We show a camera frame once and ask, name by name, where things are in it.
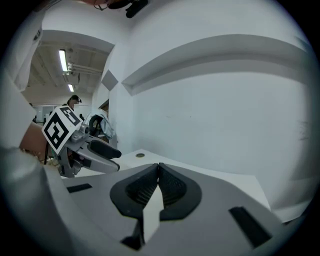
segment white wall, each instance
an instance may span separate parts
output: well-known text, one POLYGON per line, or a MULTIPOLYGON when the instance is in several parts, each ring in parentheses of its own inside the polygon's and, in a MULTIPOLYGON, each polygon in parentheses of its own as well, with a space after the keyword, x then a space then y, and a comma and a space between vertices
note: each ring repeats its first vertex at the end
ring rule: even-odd
POLYGON ((88 4, 64 0, 46 12, 42 29, 84 34, 115 45, 132 25, 117 11, 100 11, 88 4))
POLYGON ((109 90, 99 82, 92 94, 92 108, 98 109, 109 99, 109 90))
MULTIPOLYGON (((215 73, 163 84, 133 97, 133 150, 255 175, 271 208, 281 208, 309 143, 307 102, 305 85, 271 74, 215 73)), ((309 181, 295 180, 300 189, 290 195, 303 199, 317 184, 309 181)))
POLYGON ((208 37, 257 35, 302 49, 300 39, 306 41, 295 22, 267 0, 159 1, 145 12, 131 32, 127 76, 173 48, 208 37))
POLYGON ((47 115, 49 115, 51 111, 53 112, 54 109, 55 109, 54 106, 44 106, 44 107, 42 107, 42 117, 43 118, 47 118, 47 115))
MULTIPOLYGON (((114 78, 122 81, 128 56, 128 40, 119 41, 110 53, 106 67, 114 78)), ((133 151, 133 97, 130 91, 118 82, 109 93, 109 120, 116 131, 110 143, 122 154, 133 151)))

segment fluorescent light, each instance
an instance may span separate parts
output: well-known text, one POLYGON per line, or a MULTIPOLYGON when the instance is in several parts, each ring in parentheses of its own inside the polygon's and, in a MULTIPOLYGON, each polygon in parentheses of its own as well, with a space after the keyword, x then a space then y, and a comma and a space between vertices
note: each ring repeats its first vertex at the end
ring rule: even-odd
POLYGON ((72 84, 68 84, 68 86, 69 86, 70 91, 73 92, 74 88, 72 87, 72 84))
POLYGON ((63 71, 68 71, 67 62, 66 62, 66 51, 65 50, 59 50, 59 56, 60 56, 62 70, 63 71))

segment black pad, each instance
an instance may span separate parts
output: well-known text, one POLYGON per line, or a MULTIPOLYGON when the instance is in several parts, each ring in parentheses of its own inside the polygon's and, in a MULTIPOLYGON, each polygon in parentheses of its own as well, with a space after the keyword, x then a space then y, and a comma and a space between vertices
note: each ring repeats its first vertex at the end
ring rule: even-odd
POLYGON ((200 186, 164 163, 159 163, 158 177, 164 206, 160 221, 181 220, 192 213, 201 201, 200 186))
POLYGON ((143 209, 158 185, 157 170, 158 164, 155 163, 113 185, 110 198, 122 215, 143 220, 143 209))
POLYGON ((230 214, 246 235, 253 248, 267 242, 271 235, 259 224, 244 207, 234 207, 230 214))
POLYGON ((99 140, 92 140, 87 146, 88 150, 97 154, 104 159, 112 159, 121 157, 121 152, 107 143, 103 143, 99 140))
POLYGON ((129 6, 128 9, 126 9, 127 13, 125 16, 129 19, 134 17, 143 7, 145 7, 148 4, 148 0, 139 0, 133 2, 131 6, 129 6))
POLYGON ((66 189, 69 191, 69 193, 74 193, 82 190, 87 190, 91 189, 92 186, 88 183, 86 184, 81 184, 81 185, 76 185, 76 186, 68 186, 66 189))

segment gray panel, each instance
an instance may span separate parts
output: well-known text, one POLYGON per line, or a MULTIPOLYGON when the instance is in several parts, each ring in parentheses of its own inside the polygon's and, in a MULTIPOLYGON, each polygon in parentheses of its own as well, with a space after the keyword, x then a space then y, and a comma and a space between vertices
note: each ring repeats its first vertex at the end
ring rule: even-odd
POLYGON ((19 226, 47 251, 74 255, 70 234, 48 189, 44 166, 20 149, 0 149, 0 163, 1 192, 19 226))
POLYGON ((80 210, 105 234, 117 241, 133 234, 137 220, 123 216, 110 199, 110 190, 117 182, 128 178, 152 164, 111 174, 64 179, 66 187, 90 184, 92 188, 71 193, 80 210))
MULTIPOLYGON (((67 191, 64 183, 67 183, 70 186, 82 184, 82 179, 87 177, 62 180, 58 172, 53 171, 50 168, 46 167, 45 172, 48 178, 47 184, 51 191, 56 209, 71 235, 76 255, 144 255, 112 238, 109 235, 109 232, 103 232, 100 228, 100 224, 96 225, 90 216, 84 214, 82 209, 75 203, 71 197, 72 194, 67 191)), ((103 174, 98 176, 107 177, 108 175, 103 174)))
POLYGON ((208 253, 234 256, 250 252, 250 242, 229 213, 229 209, 239 206, 245 207, 271 234, 281 229, 281 222, 269 210, 234 185, 181 167, 167 166, 197 182, 202 199, 184 220, 161 221, 141 252, 154 256, 208 253))

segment white table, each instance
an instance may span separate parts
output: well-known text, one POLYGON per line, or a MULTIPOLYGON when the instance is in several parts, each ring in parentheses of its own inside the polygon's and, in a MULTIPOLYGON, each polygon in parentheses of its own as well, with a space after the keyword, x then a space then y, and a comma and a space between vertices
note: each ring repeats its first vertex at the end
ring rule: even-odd
MULTIPOLYGON (((261 188, 258 180, 253 175, 243 175, 243 174, 233 174, 220 172, 205 168, 196 167, 190 164, 186 164, 183 162, 175 161, 158 154, 151 153, 147 150, 140 149, 129 154, 125 154, 120 158, 113 159, 117 164, 120 165, 120 171, 125 171, 130 168, 146 165, 146 164, 154 164, 154 163, 165 163, 173 166, 178 166, 182 168, 186 168, 204 175, 208 175, 211 177, 219 178, 224 181, 227 181, 237 188, 241 189, 247 195, 258 201, 260 204, 265 206, 270 210, 270 206, 268 200, 265 196, 263 189, 261 188), (144 157, 136 157, 136 154, 142 153, 144 157)), ((92 175, 100 175, 102 172, 89 170, 86 168, 81 168, 80 172, 76 177, 84 177, 84 176, 92 176, 92 175)), ((159 222, 159 212, 163 210, 163 199, 162 193, 159 187, 154 191, 150 201, 147 206, 143 210, 143 223, 144 223, 144 239, 148 241, 153 233, 157 230, 160 225, 159 222)))

